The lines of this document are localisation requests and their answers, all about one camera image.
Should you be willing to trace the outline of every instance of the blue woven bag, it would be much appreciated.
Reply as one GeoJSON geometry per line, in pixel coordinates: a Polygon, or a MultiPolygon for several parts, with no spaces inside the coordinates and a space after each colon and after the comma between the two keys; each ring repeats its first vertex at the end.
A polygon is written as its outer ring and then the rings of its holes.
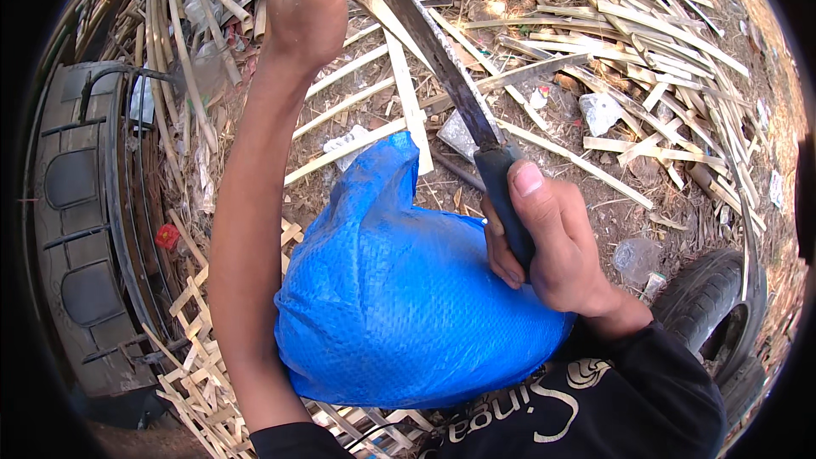
{"type": "Polygon", "coordinates": [[[570,331],[490,271],[480,221],[413,207],[418,159],[407,132],[363,152],[292,255],[275,338],[303,397],[450,406],[520,382],[570,331]]]}

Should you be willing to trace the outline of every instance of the plastic bottle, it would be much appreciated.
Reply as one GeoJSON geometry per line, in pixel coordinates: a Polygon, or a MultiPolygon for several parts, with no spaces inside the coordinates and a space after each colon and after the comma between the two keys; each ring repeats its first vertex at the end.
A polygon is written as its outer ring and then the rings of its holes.
{"type": "Polygon", "coordinates": [[[646,283],[660,265],[660,244],[645,238],[623,240],[612,254],[612,265],[625,280],[646,283]]]}

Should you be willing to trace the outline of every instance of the black cable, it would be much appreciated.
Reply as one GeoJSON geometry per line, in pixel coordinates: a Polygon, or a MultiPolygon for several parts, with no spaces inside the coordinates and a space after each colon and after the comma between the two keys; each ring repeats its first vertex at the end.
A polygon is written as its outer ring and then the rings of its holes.
{"type": "Polygon", "coordinates": [[[416,429],[417,431],[422,431],[422,432],[430,432],[430,431],[425,431],[425,430],[424,430],[422,427],[418,427],[418,426],[416,426],[416,425],[414,425],[414,424],[409,424],[408,422],[391,422],[391,423],[388,423],[388,424],[377,425],[376,427],[372,427],[372,428],[371,428],[371,429],[369,429],[369,430],[368,430],[366,433],[364,433],[364,434],[363,434],[363,435],[360,437],[360,439],[358,439],[358,440],[357,440],[357,441],[355,441],[354,443],[352,443],[352,444],[348,445],[348,446],[346,447],[346,450],[351,450],[351,449],[352,449],[352,448],[354,448],[355,446],[357,446],[357,445],[361,444],[361,443],[363,442],[363,440],[364,440],[364,439],[368,438],[369,436],[371,436],[373,433],[375,433],[375,432],[379,431],[380,429],[384,429],[384,428],[386,428],[386,427],[391,427],[391,426],[393,426],[393,425],[407,425],[408,427],[410,427],[410,428],[412,428],[412,429],[416,429]]]}

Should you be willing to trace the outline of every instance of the hand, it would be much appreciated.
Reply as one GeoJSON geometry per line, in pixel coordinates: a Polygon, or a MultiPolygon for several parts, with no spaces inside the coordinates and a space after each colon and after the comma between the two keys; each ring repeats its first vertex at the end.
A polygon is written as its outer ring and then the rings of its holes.
{"type": "MultiPolygon", "coordinates": [[[[617,294],[598,262],[598,247],[578,187],[545,178],[535,164],[516,161],[507,172],[513,207],[533,236],[530,281],[541,301],[556,311],[596,317],[617,303],[617,294]]],[[[482,200],[490,269],[514,289],[525,280],[504,227],[489,199],[482,200]]]]}
{"type": "Polygon", "coordinates": [[[346,0],[266,0],[266,4],[262,54],[284,57],[307,73],[317,73],[340,55],[349,21],[346,0]]]}

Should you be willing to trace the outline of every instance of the black handle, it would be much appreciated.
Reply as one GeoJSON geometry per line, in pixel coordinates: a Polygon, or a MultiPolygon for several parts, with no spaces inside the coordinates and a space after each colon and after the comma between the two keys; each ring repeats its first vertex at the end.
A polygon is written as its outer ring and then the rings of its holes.
{"type": "Polygon", "coordinates": [[[530,262],[536,254],[536,244],[518,218],[510,201],[510,190],[507,188],[507,171],[517,159],[524,159],[524,154],[518,146],[507,141],[505,145],[496,149],[486,151],[479,149],[473,154],[473,158],[484,181],[484,187],[490,195],[493,209],[504,225],[504,235],[510,250],[524,268],[524,272],[529,275],[530,262]]]}

